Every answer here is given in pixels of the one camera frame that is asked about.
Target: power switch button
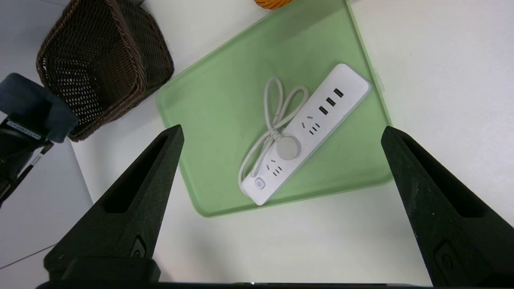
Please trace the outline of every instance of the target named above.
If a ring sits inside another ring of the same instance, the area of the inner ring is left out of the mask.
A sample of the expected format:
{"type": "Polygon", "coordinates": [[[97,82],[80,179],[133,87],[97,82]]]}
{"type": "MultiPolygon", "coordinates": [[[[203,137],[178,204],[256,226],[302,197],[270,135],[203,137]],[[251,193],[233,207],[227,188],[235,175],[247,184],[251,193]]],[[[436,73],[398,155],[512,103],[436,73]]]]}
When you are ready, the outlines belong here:
{"type": "Polygon", "coordinates": [[[263,179],[261,179],[260,177],[258,177],[256,180],[255,180],[255,186],[259,189],[259,190],[262,190],[264,189],[264,187],[266,186],[266,183],[264,182],[263,179]]]}

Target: power cord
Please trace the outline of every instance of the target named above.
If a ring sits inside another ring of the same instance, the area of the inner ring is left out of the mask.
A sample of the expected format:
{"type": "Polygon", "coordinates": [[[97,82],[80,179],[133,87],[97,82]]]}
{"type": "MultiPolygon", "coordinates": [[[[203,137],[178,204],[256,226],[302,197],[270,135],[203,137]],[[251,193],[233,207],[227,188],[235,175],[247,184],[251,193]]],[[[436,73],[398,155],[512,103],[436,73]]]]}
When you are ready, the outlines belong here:
{"type": "Polygon", "coordinates": [[[280,82],[280,79],[277,77],[271,77],[268,79],[266,83],[266,88],[264,88],[264,119],[266,121],[266,126],[268,130],[255,142],[255,144],[252,146],[250,151],[246,154],[243,162],[241,163],[241,167],[239,168],[239,173],[237,175],[237,182],[239,184],[239,188],[241,191],[246,195],[245,190],[243,189],[242,182],[243,182],[243,172],[245,170],[245,167],[248,164],[248,161],[252,157],[252,155],[255,153],[257,148],[262,144],[262,149],[259,157],[257,158],[257,161],[255,162],[255,165],[253,166],[253,169],[250,171],[250,176],[255,177],[257,175],[257,172],[259,171],[262,160],[266,153],[268,152],[269,148],[274,142],[277,142],[277,152],[279,153],[279,156],[283,159],[290,160],[298,156],[300,153],[300,145],[293,137],[284,137],[281,132],[278,131],[281,127],[283,127],[285,124],[289,123],[293,117],[300,111],[300,109],[303,107],[303,105],[307,102],[309,98],[309,90],[305,86],[298,86],[295,89],[293,89],[289,95],[287,96],[286,100],[284,101],[284,87],[282,86],[282,83],[280,82]],[[270,121],[269,117],[269,105],[268,105],[268,98],[269,98],[269,88],[272,83],[275,83],[277,87],[279,88],[279,105],[277,106],[277,110],[275,112],[275,117],[273,118],[273,122],[270,121]],[[291,102],[291,99],[298,93],[303,92],[303,98],[300,104],[296,107],[294,111],[292,111],[290,114],[288,114],[286,117],[284,117],[285,112],[287,110],[287,107],[289,106],[289,103],[291,102]]]}

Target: white cable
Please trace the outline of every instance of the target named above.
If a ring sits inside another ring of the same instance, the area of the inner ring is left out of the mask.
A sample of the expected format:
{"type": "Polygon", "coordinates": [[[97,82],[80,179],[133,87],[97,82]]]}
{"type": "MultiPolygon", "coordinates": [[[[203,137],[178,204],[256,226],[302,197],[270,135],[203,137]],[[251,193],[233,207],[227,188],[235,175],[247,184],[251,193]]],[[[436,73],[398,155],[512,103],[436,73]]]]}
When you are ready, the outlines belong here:
{"type": "Polygon", "coordinates": [[[278,131],[281,127],[283,127],[285,124],[290,122],[293,117],[300,111],[300,109],[303,107],[303,105],[307,102],[309,98],[309,90],[305,86],[298,86],[295,89],[289,93],[286,100],[284,101],[284,87],[282,86],[282,83],[277,77],[271,77],[268,79],[268,82],[266,83],[266,88],[264,89],[264,119],[266,121],[266,127],[268,127],[268,130],[255,142],[255,144],[252,146],[248,154],[246,154],[243,162],[241,163],[241,167],[239,168],[239,173],[237,175],[237,182],[239,184],[239,188],[241,191],[246,194],[245,190],[243,189],[242,182],[243,182],[243,171],[245,170],[246,165],[248,164],[248,161],[252,157],[252,155],[255,153],[257,148],[264,142],[264,145],[261,149],[261,154],[257,158],[257,161],[255,162],[255,165],[253,166],[253,169],[250,172],[250,176],[255,177],[257,175],[257,172],[259,171],[259,168],[261,167],[262,160],[264,156],[266,155],[267,151],[271,147],[271,145],[278,141],[280,138],[282,138],[282,134],[278,131]],[[273,122],[270,121],[269,118],[269,105],[268,105],[268,98],[269,98],[269,88],[272,83],[276,83],[277,87],[279,88],[279,105],[277,106],[277,110],[275,112],[275,117],[273,118],[273,122]],[[291,99],[298,93],[303,92],[303,98],[300,104],[296,107],[294,111],[292,111],[290,114],[288,114],[284,118],[284,114],[287,110],[287,107],[289,106],[289,103],[291,102],[291,99]]]}

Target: electrical outlet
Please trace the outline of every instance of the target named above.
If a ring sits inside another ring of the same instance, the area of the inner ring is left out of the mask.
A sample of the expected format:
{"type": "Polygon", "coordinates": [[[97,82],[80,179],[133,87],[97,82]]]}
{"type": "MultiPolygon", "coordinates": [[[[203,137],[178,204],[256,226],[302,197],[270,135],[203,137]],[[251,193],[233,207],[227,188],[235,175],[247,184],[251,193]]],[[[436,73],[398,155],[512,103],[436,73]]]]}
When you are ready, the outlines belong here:
{"type": "Polygon", "coordinates": [[[370,93],[371,85],[346,64],[337,65],[282,132],[300,144],[300,154],[283,160],[274,143],[255,177],[242,182],[246,194],[259,206],[299,169],[370,93]]]}

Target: orange object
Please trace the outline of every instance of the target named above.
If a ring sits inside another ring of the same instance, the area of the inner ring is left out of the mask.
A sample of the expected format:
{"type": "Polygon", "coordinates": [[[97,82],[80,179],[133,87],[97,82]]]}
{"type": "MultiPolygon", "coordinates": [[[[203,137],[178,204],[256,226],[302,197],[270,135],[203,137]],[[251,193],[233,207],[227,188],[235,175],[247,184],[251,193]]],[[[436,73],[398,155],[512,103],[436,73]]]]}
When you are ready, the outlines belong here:
{"type": "Polygon", "coordinates": [[[266,9],[279,9],[293,0],[255,0],[257,5],[266,9]]]}

